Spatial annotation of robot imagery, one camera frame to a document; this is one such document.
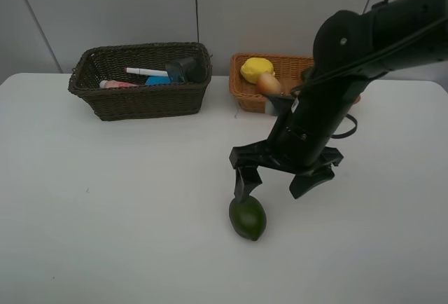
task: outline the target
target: pink object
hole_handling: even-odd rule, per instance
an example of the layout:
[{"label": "pink object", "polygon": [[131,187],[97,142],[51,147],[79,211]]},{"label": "pink object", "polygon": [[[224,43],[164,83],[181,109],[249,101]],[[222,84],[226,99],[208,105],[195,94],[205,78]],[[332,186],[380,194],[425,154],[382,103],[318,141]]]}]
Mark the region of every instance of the pink object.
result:
[{"label": "pink object", "polygon": [[128,82],[122,82],[122,81],[107,81],[103,80],[99,83],[100,88],[128,88],[128,87],[138,87],[138,85],[135,85],[133,83]]}]

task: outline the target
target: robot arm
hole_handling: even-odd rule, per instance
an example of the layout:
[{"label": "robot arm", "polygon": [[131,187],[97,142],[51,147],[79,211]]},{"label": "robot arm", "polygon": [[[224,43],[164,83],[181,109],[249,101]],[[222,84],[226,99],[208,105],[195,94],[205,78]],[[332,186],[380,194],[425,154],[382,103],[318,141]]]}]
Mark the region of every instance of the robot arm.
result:
[{"label": "robot arm", "polygon": [[319,29],[313,56],[296,98],[268,97],[280,110],[269,137],[233,148],[235,202],[262,183],[258,166],[294,174],[294,198],[331,180],[343,156],[326,144],[368,84],[389,71],[448,60],[448,0],[383,0],[363,15],[338,11]]}]

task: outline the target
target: dark brown wicker basket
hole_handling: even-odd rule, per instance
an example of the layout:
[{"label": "dark brown wicker basket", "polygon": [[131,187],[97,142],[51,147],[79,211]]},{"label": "dark brown wicker basket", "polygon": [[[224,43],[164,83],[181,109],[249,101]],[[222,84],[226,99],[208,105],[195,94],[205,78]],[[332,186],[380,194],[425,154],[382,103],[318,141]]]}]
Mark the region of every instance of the dark brown wicker basket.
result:
[{"label": "dark brown wicker basket", "polygon": [[[167,62],[183,57],[196,57],[207,68],[203,83],[145,85],[147,76],[125,72],[125,67],[165,70]],[[101,89],[102,80],[140,86]],[[88,50],[71,75],[69,91],[102,120],[156,118],[197,113],[210,80],[210,56],[201,43],[148,43]]]}]

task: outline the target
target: light brown wicker basket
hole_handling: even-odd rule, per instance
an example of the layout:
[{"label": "light brown wicker basket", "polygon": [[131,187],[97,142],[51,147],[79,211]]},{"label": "light brown wicker basket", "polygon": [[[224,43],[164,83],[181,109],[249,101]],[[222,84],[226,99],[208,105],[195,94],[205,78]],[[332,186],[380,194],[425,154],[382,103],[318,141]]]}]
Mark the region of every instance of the light brown wicker basket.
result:
[{"label": "light brown wicker basket", "polygon": [[250,57],[264,57],[272,62],[275,77],[280,82],[285,95],[289,95],[291,89],[301,84],[300,74],[302,71],[314,65],[312,57],[248,53],[233,55],[230,62],[230,92],[243,110],[254,113],[265,112],[266,98],[257,91],[257,87],[247,82],[239,71],[243,63]]}]

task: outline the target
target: wicker basket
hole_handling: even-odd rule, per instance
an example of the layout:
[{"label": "wicker basket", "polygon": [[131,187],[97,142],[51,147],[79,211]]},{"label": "wicker basket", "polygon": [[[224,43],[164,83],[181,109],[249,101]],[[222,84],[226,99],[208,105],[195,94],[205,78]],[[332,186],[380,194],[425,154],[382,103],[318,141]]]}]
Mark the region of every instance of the wicker basket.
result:
[{"label": "wicker basket", "polygon": [[[207,68],[203,83],[144,85],[146,76],[125,73],[125,67],[165,70],[167,62],[183,57],[196,57]],[[100,89],[102,80],[140,86]],[[156,118],[197,113],[210,80],[210,56],[201,43],[149,43],[88,50],[73,71],[69,91],[102,120]]]},{"label": "wicker basket", "polygon": [[253,84],[244,80],[239,71],[243,63],[250,57],[264,57],[272,62],[275,77],[279,80],[282,91],[287,95],[289,95],[292,88],[301,84],[300,74],[302,71],[314,65],[312,57],[247,53],[233,55],[230,62],[230,92],[237,99],[243,110],[254,113],[265,112],[266,98],[260,95]]}]

